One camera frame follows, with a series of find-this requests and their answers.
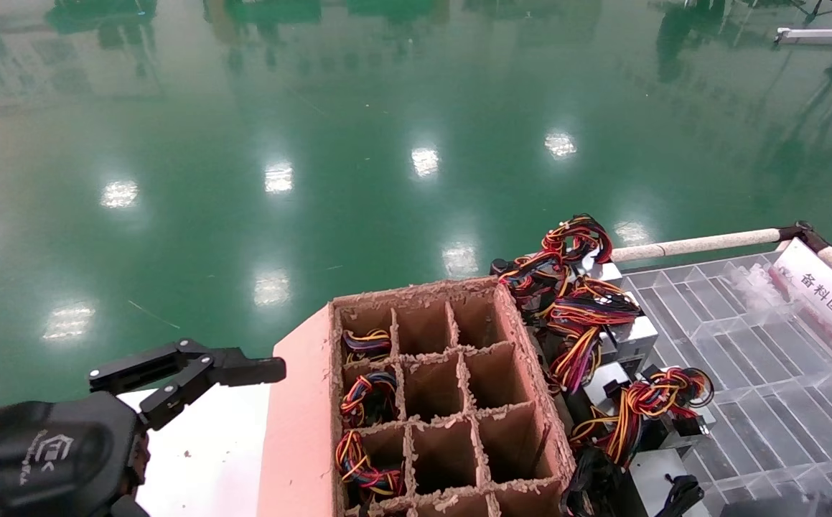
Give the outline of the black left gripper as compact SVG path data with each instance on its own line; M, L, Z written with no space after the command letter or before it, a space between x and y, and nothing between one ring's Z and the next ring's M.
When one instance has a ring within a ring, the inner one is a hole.
M0 408L0 516L146 515L136 492L149 438L113 395L175 376L209 352L176 340L93 369L84 399Z

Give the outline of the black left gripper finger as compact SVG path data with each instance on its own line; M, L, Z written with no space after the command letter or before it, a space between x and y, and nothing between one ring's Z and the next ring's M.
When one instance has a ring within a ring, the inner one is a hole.
M287 377L280 357L248 358L238 348L175 348L156 361L157 379L166 381L140 403L144 426L159 431L213 386L271 385Z

